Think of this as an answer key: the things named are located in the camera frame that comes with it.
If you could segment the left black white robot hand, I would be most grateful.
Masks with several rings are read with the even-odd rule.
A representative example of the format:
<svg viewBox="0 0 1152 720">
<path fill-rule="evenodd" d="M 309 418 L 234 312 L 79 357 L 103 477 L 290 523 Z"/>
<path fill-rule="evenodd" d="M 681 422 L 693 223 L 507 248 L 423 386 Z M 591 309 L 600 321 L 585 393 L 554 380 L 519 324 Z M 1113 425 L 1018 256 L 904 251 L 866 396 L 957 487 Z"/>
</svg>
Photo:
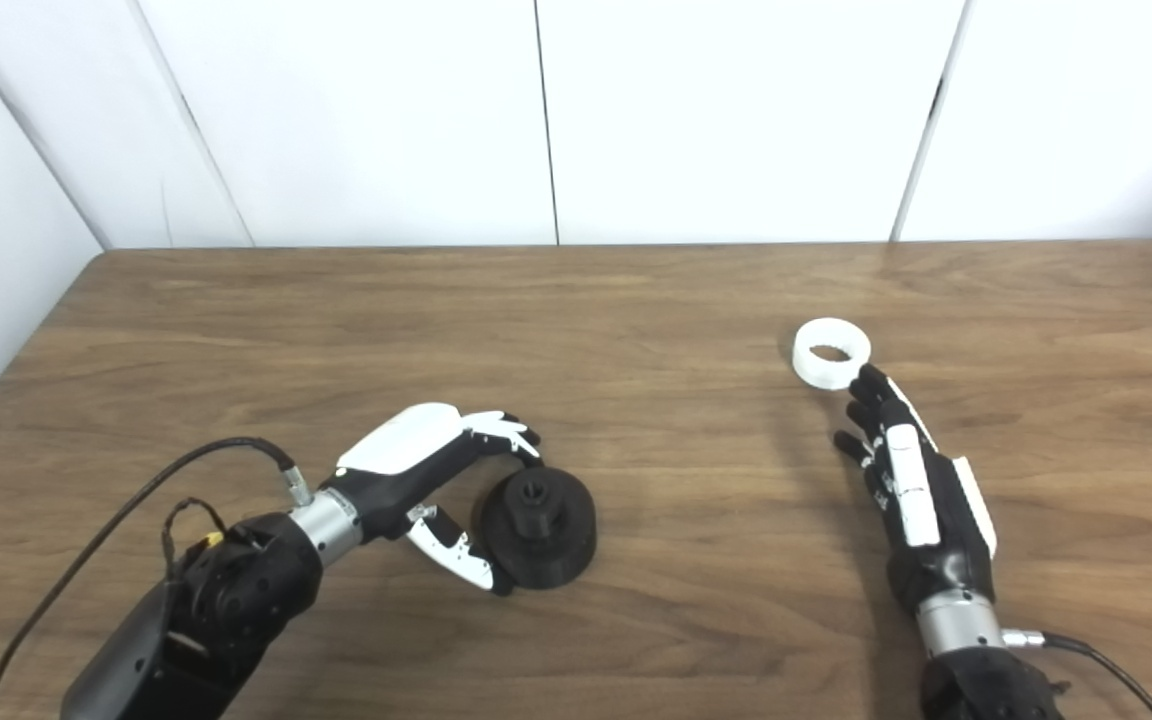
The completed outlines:
<svg viewBox="0 0 1152 720">
<path fill-rule="evenodd" d="M 343 452 L 314 503 L 294 515 L 324 566 L 362 544 L 406 538 L 468 584 L 511 594 L 515 579 L 430 497 L 483 457 L 509 455 L 540 468 L 539 445 L 535 430 L 502 410 L 463 415 L 442 402 L 410 406 Z"/>
</svg>

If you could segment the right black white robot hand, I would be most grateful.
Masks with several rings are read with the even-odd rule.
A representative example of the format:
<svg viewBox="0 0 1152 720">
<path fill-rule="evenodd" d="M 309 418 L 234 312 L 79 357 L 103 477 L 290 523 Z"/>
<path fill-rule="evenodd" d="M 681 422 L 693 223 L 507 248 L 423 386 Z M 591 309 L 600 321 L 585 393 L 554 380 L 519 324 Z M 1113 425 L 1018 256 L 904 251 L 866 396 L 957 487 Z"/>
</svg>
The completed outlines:
<svg viewBox="0 0 1152 720">
<path fill-rule="evenodd" d="M 833 445 L 861 470 L 890 544 L 886 578 L 905 612 L 934 594 L 967 592 L 996 601 L 992 520 L 970 465 L 942 454 L 914 402 L 873 364 L 847 388 L 847 419 Z"/>
</svg>

